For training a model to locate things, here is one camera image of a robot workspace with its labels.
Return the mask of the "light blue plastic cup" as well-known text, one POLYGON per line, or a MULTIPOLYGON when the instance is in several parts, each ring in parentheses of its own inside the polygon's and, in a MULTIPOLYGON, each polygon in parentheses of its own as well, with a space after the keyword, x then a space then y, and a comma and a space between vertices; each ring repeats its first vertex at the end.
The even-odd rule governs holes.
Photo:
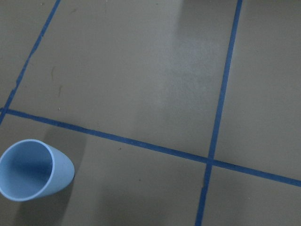
POLYGON ((0 158, 0 192, 15 202, 55 194, 74 175, 74 165, 64 153, 36 139, 18 141, 0 158))

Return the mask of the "brown paper table cover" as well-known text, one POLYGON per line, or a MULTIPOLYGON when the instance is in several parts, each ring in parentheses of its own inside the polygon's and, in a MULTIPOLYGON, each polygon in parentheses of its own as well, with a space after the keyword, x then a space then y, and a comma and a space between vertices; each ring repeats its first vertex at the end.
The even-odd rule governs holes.
POLYGON ((75 177, 3 226, 298 226, 298 0, 3 0, 0 150, 75 177))

